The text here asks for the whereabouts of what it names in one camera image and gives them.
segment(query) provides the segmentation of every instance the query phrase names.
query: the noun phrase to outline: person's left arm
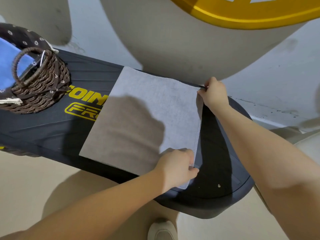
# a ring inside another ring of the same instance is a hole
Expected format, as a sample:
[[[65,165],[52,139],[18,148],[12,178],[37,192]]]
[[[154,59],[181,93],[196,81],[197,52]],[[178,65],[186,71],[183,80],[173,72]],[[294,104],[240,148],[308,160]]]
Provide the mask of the person's left arm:
[[[151,172],[48,216],[24,231],[19,239],[106,239],[147,202],[196,177],[199,170],[189,170],[193,157],[191,150],[167,153]]]

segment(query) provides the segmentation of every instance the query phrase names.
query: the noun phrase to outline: person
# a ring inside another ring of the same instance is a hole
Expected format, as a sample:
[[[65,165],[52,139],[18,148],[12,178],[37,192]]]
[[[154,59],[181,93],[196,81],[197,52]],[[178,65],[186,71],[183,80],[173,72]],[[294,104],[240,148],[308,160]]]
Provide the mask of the person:
[[[222,124],[240,161],[291,240],[320,239],[320,166],[278,135],[229,106],[224,84],[214,77],[201,89],[205,105]],[[150,200],[194,178],[191,150],[174,150],[151,172],[95,193],[22,232],[23,240],[106,239]],[[148,240],[177,240],[169,221],[154,223]]]

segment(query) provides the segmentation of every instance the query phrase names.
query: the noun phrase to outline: wall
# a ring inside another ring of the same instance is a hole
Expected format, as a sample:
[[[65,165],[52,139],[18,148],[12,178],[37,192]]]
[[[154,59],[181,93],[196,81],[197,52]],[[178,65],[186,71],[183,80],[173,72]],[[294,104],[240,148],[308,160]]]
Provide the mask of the wall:
[[[231,30],[170,0],[2,0],[0,15],[67,51],[198,84],[216,76],[272,127],[320,126],[320,20]]]

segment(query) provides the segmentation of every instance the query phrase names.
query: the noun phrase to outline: brown woven basket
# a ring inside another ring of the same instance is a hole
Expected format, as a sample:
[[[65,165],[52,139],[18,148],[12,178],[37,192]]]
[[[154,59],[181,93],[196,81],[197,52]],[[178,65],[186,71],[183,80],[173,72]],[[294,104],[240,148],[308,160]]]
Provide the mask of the brown woven basket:
[[[44,50],[38,47],[23,49],[14,59],[12,75],[15,84],[11,87],[13,98],[20,98],[22,104],[0,104],[0,109],[8,110],[16,114],[37,113],[56,103],[66,91],[70,90],[70,72],[66,64],[47,49],[42,65],[29,78],[17,76],[18,62],[23,55],[29,52],[41,54]]]

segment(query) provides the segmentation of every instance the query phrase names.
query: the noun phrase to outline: hand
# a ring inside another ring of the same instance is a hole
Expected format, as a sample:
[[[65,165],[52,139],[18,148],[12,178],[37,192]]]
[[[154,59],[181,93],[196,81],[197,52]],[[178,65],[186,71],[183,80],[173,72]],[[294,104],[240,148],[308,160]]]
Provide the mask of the hand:
[[[229,106],[228,96],[225,85],[217,81],[215,77],[210,78],[204,84],[207,90],[200,89],[198,94],[203,98],[204,104],[212,111]]]
[[[159,159],[154,170],[164,176],[164,192],[197,176],[199,169],[189,169],[189,165],[193,164],[193,161],[194,154],[190,149],[185,152],[174,150]]]

